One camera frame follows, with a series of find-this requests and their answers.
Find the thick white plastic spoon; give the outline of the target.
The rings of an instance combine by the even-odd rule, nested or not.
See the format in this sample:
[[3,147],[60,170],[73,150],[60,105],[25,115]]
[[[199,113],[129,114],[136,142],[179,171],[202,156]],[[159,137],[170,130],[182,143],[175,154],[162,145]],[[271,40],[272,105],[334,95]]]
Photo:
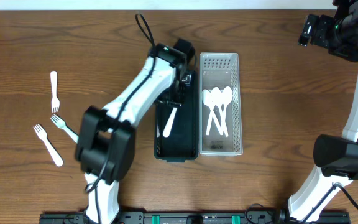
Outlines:
[[173,122],[175,120],[175,115],[177,113],[177,108],[174,107],[172,109],[172,112],[170,113],[170,116],[168,118],[168,121],[164,127],[164,130],[163,130],[163,137],[165,138],[168,138],[170,136],[170,133],[172,131],[172,127],[173,127]]

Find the white green-tinted plastic fork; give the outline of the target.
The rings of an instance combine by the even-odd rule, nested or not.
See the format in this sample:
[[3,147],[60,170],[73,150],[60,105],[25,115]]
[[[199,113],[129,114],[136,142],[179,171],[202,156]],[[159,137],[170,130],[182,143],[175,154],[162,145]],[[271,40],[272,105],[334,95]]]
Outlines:
[[52,120],[52,122],[55,124],[56,127],[58,127],[59,129],[64,130],[64,132],[67,133],[67,135],[69,135],[69,137],[72,138],[72,140],[77,143],[78,142],[78,135],[77,133],[75,133],[74,131],[72,131],[66,124],[66,122],[61,119],[61,117],[59,117],[56,114],[53,114],[50,118]]

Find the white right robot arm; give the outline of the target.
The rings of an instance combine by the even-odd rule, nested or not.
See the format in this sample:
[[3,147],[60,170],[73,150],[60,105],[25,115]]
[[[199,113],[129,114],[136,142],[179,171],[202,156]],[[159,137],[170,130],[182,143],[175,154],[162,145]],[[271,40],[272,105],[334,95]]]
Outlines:
[[[330,17],[306,17],[299,45],[317,45],[329,54],[358,63],[358,0],[334,0]],[[344,223],[341,213],[324,212],[325,206],[358,180],[358,73],[351,112],[341,136],[322,134],[313,149],[314,167],[300,189],[275,214],[274,223]]]

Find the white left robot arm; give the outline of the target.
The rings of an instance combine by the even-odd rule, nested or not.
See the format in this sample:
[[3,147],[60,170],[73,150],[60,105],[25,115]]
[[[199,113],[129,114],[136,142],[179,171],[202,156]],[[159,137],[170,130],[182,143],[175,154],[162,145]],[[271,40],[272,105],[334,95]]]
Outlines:
[[129,86],[103,108],[84,113],[75,159],[85,174],[90,223],[112,223],[119,213],[119,183],[132,165],[135,133],[152,105],[179,109],[188,99],[184,79],[195,56],[193,44],[178,39],[174,46],[157,44]]

